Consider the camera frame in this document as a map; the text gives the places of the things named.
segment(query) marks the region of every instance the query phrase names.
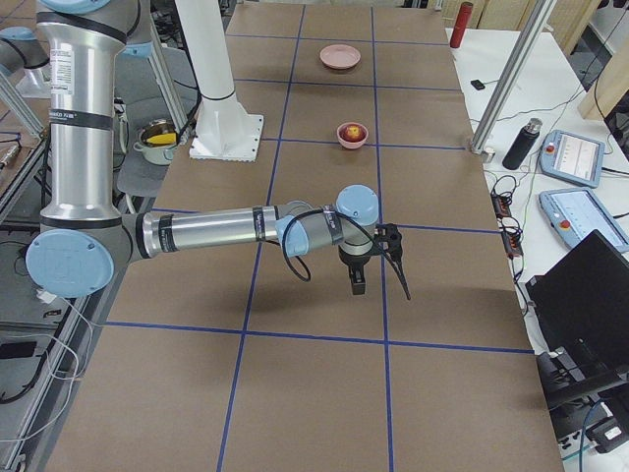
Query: blue joint cap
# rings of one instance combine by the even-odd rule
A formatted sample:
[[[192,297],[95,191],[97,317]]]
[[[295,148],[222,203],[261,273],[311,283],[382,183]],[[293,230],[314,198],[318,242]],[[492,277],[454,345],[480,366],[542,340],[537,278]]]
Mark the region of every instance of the blue joint cap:
[[[336,209],[361,226],[376,223],[380,215],[377,195],[364,185],[344,188],[336,199]]]
[[[52,229],[30,244],[27,269],[34,282],[48,292],[75,298],[107,285],[114,263],[105,247],[88,234]]]
[[[0,31],[2,39],[13,39],[16,41],[35,41],[34,33],[26,27],[8,27]]]
[[[282,241],[284,241],[286,227],[293,219],[295,219],[294,216],[284,216],[282,219],[275,221],[275,230],[277,231],[277,241],[279,241],[279,244],[282,244]],[[296,221],[291,225],[288,236],[286,236],[285,249],[289,258],[303,256],[308,253],[308,250],[310,249],[308,234],[306,233],[302,223],[299,221]]]
[[[50,10],[71,15],[95,12],[106,6],[111,0],[39,0]]]
[[[122,51],[122,53],[126,56],[142,57],[143,59],[145,59],[150,56],[152,50],[152,42],[144,42],[141,44],[127,44],[127,47],[125,47],[125,50]]]

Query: black bottle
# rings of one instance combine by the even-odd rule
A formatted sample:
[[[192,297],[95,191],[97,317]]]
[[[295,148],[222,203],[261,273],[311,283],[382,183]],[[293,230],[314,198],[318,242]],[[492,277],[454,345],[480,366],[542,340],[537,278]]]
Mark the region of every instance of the black bottle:
[[[520,130],[511,148],[502,159],[502,166],[509,170],[516,170],[531,151],[533,144],[540,137],[542,120],[531,118],[529,124]]]

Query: white table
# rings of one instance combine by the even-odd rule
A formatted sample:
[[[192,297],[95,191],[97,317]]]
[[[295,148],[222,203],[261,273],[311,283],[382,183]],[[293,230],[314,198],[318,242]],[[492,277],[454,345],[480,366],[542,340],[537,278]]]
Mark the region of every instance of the white table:
[[[465,33],[461,47],[452,50],[459,81],[465,93],[468,114],[475,129],[478,125],[476,120],[481,119],[495,83],[487,85],[484,90],[476,90],[471,86],[470,81],[478,79],[485,83],[497,80],[517,37],[517,31],[469,29]],[[536,155],[525,160],[525,165],[518,171],[509,171],[502,167],[501,161],[504,154],[529,119],[536,117],[543,121],[541,137],[534,149],[542,144],[543,137],[551,131],[550,127],[558,119],[553,129],[584,135],[604,143],[608,142],[606,152],[612,151],[612,153],[604,157],[603,166],[629,172],[629,162],[616,141],[613,138],[607,139],[609,131],[602,120],[588,121],[581,118],[577,106],[585,93],[549,32],[543,33],[540,37],[500,117],[511,116],[525,110],[553,108],[569,100],[575,92],[580,92],[580,94],[565,107],[560,106],[552,111],[520,114],[513,119],[497,122],[486,143],[487,146],[496,150],[493,161],[485,165],[487,184],[490,188],[496,177],[510,174],[518,180],[522,178],[514,194],[511,211],[524,225],[525,267],[521,277],[523,282],[533,275],[546,273],[568,252],[540,209],[539,193],[545,190],[574,187],[537,171]],[[504,182],[504,187],[500,186],[497,190],[508,190],[510,186],[510,182]],[[603,172],[595,193],[611,214],[629,211],[629,178]],[[625,232],[629,233],[629,216],[617,221]],[[628,255],[629,253],[625,253],[625,258],[629,259]],[[521,261],[516,260],[516,269],[520,267],[520,264]],[[527,328],[533,347],[540,352],[543,349],[543,340],[534,317],[528,316]],[[562,451],[562,455],[565,456],[573,450],[578,450],[578,446]],[[577,471],[578,460],[576,457],[567,460],[564,462],[564,467],[567,472]],[[589,451],[584,454],[584,470],[588,472],[620,472],[628,469],[629,443],[609,454],[596,454]]]

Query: computer monitor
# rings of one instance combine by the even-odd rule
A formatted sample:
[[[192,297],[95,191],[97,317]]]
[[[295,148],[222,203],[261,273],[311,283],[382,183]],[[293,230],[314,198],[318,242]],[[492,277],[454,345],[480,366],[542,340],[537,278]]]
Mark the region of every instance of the computer monitor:
[[[548,347],[564,347],[585,379],[629,365],[629,262],[598,231],[527,290]],[[597,393],[629,434],[629,384]]]

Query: warning label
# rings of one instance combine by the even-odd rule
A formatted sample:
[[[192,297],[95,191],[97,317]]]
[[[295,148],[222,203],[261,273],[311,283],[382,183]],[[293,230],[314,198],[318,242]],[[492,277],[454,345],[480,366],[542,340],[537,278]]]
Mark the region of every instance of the warning label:
[[[72,95],[75,92],[75,51],[51,49],[50,69],[52,93]]]

